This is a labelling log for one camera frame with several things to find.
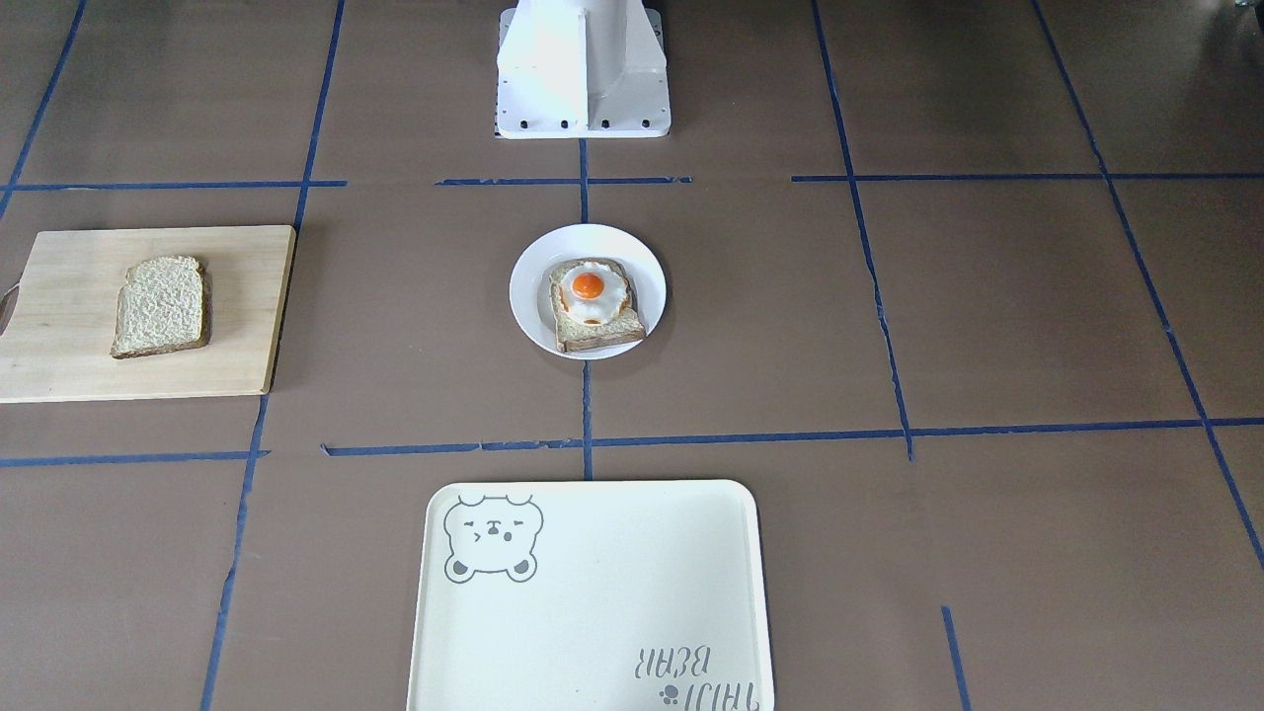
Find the cream bear tray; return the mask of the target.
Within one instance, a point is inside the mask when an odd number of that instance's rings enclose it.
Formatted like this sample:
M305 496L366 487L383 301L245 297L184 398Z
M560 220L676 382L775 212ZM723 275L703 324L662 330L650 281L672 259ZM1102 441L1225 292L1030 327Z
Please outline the cream bear tray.
M772 710L755 496L732 479L428 500L410 710Z

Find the brown top bread slice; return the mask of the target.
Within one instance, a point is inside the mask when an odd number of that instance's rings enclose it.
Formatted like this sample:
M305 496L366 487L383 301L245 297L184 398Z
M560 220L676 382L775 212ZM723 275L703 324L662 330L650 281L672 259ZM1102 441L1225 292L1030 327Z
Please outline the brown top bread slice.
M198 350L211 337L209 280L193 256L157 256L131 264L118 290L112 359Z

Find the fried egg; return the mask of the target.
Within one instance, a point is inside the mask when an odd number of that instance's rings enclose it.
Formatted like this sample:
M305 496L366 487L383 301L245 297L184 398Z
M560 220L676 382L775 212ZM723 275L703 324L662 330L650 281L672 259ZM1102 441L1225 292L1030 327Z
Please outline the fried egg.
M616 320L631 297L628 280L621 271L593 261L565 271L557 288L560 314L583 326Z

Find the white round plate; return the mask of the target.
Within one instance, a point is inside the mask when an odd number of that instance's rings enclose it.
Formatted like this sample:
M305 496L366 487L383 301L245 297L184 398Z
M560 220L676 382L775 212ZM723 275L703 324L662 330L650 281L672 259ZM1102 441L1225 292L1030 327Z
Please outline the white round plate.
M667 310L667 272L617 228L555 229L520 253L509 277L518 326L552 356L605 359L645 342Z

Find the wooden cutting board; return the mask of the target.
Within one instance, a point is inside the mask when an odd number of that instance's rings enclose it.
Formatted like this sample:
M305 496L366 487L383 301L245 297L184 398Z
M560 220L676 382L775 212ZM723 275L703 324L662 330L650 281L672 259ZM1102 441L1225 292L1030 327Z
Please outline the wooden cutting board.
M288 225L40 232L3 401L265 393L295 245Z

